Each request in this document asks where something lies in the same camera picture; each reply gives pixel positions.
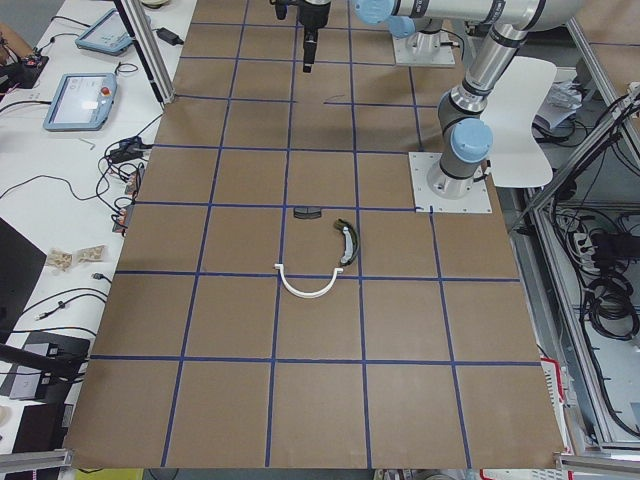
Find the power adapter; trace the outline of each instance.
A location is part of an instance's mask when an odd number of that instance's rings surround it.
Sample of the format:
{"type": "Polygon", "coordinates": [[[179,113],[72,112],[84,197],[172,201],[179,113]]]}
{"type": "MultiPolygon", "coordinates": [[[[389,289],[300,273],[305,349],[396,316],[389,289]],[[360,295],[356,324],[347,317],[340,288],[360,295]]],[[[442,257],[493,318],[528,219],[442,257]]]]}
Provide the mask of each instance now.
{"type": "Polygon", "coordinates": [[[184,41],[171,30],[162,27],[156,30],[156,35],[160,40],[164,40],[169,45],[182,45],[184,41]]]}

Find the metal mounting plate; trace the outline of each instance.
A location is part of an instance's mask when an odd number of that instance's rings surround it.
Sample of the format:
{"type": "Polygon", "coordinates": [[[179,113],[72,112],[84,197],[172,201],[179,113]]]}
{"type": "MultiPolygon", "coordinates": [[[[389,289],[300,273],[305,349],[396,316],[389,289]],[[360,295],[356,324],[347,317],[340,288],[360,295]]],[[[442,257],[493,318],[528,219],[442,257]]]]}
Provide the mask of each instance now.
{"type": "MultiPolygon", "coordinates": [[[[396,65],[408,65],[410,67],[439,67],[453,68],[456,59],[453,57],[453,49],[449,46],[440,46],[434,52],[413,47],[415,36],[409,38],[393,39],[393,52],[396,56],[396,65]]],[[[450,42],[446,32],[440,32],[440,41],[450,42]]]]}
{"type": "MultiPolygon", "coordinates": [[[[435,194],[427,185],[427,173],[440,160],[440,153],[409,153],[413,201],[418,213],[491,213],[491,202],[484,180],[476,182],[467,195],[458,200],[449,200],[435,194]]],[[[482,175],[478,168],[476,177],[482,175]]]]}

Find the white table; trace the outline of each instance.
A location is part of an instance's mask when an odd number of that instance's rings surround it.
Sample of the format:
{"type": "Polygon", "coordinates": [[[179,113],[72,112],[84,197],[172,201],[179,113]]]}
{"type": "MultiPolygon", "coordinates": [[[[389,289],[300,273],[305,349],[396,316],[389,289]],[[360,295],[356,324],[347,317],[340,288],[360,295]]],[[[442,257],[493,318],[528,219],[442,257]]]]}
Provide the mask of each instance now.
{"type": "MultiPolygon", "coordinates": [[[[185,38],[197,0],[173,0],[159,10],[148,10],[152,28],[166,27],[185,38]]],[[[66,0],[58,15],[91,24],[107,10],[111,2],[92,0],[66,0]]],[[[58,33],[81,33],[80,27],[66,20],[54,20],[46,30],[39,46],[48,43],[58,33]]],[[[160,52],[171,77],[175,74],[181,46],[170,46],[158,41],[160,52]]],[[[162,113],[147,81],[141,62],[133,47],[123,55],[112,57],[88,50],[80,50],[74,37],[61,36],[44,52],[49,64],[40,76],[36,88],[16,90],[0,103],[4,107],[20,100],[51,100],[60,78],[65,73],[113,72],[119,61],[139,67],[135,74],[118,76],[118,92],[109,119],[97,132],[52,133],[42,128],[47,112],[46,105],[24,105],[0,114],[0,193],[24,180],[41,174],[63,177],[69,180],[76,193],[88,197],[95,193],[100,177],[98,159],[111,143],[132,136],[149,121],[162,113]]],[[[152,143],[158,123],[154,123],[142,135],[146,143],[152,143]]],[[[107,201],[123,194],[124,184],[110,180],[112,187],[104,195],[107,201]]],[[[80,202],[74,199],[67,186],[55,180],[39,179],[11,192],[0,200],[0,217],[47,253],[51,248],[73,252],[94,245],[106,245],[106,260],[96,264],[76,265],[67,272],[45,267],[29,304],[54,293],[75,287],[93,287],[107,292],[109,284],[91,278],[100,272],[111,278],[120,255],[123,238],[111,232],[111,211],[98,199],[80,202]]],[[[36,321],[35,315],[55,307],[62,296],[43,304],[21,318],[16,329],[47,328],[58,326],[82,326],[96,331],[100,324],[103,304],[93,298],[83,298],[66,309],[44,320],[36,321]]],[[[90,334],[68,330],[53,333],[88,338],[90,334]]],[[[22,347],[27,335],[12,334],[7,344],[22,347]]],[[[0,362],[0,371],[8,371],[10,365],[0,362]]],[[[81,384],[74,385],[67,403],[75,403],[81,384]]],[[[23,408],[35,402],[15,401],[0,397],[0,405],[10,408],[10,416],[0,425],[0,454],[11,453],[20,424],[23,408]]]]}

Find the grid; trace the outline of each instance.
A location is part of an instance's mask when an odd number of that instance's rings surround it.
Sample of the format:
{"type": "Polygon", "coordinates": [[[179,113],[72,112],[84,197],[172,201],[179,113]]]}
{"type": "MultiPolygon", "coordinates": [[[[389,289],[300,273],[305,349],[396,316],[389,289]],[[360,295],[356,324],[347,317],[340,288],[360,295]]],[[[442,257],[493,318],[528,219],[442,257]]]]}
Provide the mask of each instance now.
{"type": "Polygon", "coordinates": [[[304,76],[294,14],[196,7],[67,437],[76,465],[552,465],[501,216],[413,209],[406,152],[438,149],[462,71],[392,67],[388,34],[334,1],[304,76]],[[336,218],[361,233],[356,262],[325,297],[291,296],[273,264],[325,283],[336,218]]]}

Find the blue joint cap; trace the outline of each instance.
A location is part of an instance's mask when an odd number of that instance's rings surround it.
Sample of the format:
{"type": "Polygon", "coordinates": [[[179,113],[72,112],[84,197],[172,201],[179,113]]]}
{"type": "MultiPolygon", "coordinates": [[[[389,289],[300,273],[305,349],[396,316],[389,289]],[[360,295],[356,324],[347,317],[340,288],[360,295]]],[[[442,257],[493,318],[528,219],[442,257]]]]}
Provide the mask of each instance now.
{"type": "Polygon", "coordinates": [[[484,160],[493,145],[493,133],[482,120],[465,118],[459,122],[451,134],[451,148],[465,163],[479,163],[484,160]]]}
{"type": "Polygon", "coordinates": [[[356,15],[368,25],[386,22],[393,13],[396,0],[357,0],[356,15]]]}
{"type": "Polygon", "coordinates": [[[387,24],[396,38],[407,38],[416,33],[416,24],[409,17],[389,17],[387,24]]]}

